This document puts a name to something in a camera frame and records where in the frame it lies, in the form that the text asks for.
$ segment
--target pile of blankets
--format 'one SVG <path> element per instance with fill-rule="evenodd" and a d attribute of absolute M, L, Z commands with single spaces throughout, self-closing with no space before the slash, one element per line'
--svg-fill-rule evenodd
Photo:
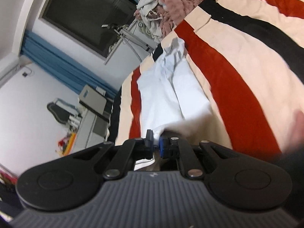
<path fill-rule="evenodd" d="M 203 0 L 138 0 L 134 16 L 142 32 L 159 43 Z"/>

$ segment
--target white blanket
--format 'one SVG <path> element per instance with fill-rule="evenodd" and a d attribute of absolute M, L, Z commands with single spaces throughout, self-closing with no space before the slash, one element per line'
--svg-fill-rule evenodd
<path fill-rule="evenodd" d="M 175 38 L 137 81 L 141 95 L 141 136 L 147 129 L 154 143 L 166 129 L 185 137 L 199 132 L 211 117 L 211 107 L 186 60 L 184 41 Z"/>

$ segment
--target white wall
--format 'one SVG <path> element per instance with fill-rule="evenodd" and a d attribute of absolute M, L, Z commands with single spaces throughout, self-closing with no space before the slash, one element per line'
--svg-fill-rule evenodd
<path fill-rule="evenodd" d="M 67 36 L 46 21 L 38 18 L 45 1 L 46 0 L 35 0 L 33 5 L 35 9 L 31 11 L 27 28 L 81 63 L 83 66 L 87 67 L 118 90 L 124 79 L 140 64 L 134 52 L 128 45 L 121 44 L 114 52 L 107 65 L 104 65 L 105 59 L 102 56 Z M 157 46 L 153 40 L 140 33 L 138 29 L 139 27 L 136 28 L 134 32 L 135 35 L 150 45 L 153 45 L 154 47 Z M 142 59 L 148 55 L 148 53 L 139 46 L 133 44 L 133 47 Z"/>
<path fill-rule="evenodd" d="M 57 159 L 57 142 L 66 135 L 47 110 L 55 98 L 78 104 L 78 95 L 35 64 L 24 78 L 22 68 L 0 88 L 0 162 L 20 175 L 35 165 Z"/>
<path fill-rule="evenodd" d="M 0 0 L 0 59 L 12 50 L 23 2 L 24 0 Z"/>

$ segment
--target black stripe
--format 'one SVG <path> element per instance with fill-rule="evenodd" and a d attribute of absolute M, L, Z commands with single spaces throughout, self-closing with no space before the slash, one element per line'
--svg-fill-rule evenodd
<path fill-rule="evenodd" d="M 157 48 L 155 49 L 155 51 L 154 51 L 153 54 L 152 54 L 153 60 L 156 61 L 157 58 L 159 58 L 159 56 L 160 56 L 161 54 L 163 54 L 163 51 L 164 51 L 164 50 L 163 50 L 162 45 L 161 45 L 161 44 L 158 44 Z"/>
<path fill-rule="evenodd" d="M 268 22 L 234 13 L 220 6 L 215 0 L 204 0 L 199 6 L 210 14 L 212 19 L 247 33 L 276 51 L 304 83 L 304 48 L 280 29 Z"/>
<path fill-rule="evenodd" d="M 121 88 L 120 88 L 118 94 L 114 98 L 113 110 L 112 110 L 112 115 L 111 115 L 111 119 L 110 119 L 110 127 L 109 127 L 110 135 L 108 137 L 108 141 L 112 141 L 113 143 L 115 143 L 115 140 L 118 135 L 120 104 L 121 104 Z"/>

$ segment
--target orange object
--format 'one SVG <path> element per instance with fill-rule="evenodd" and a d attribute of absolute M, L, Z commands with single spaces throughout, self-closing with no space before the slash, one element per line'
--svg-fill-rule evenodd
<path fill-rule="evenodd" d="M 72 133 L 72 135 L 69 139 L 69 143 L 66 146 L 66 150 L 63 152 L 63 156 L 67 156 L 71 152 L 74 141 L 75 141 L 75 138 L 76 138 L 76 135 L 77 135 L 76 133 Z"/>

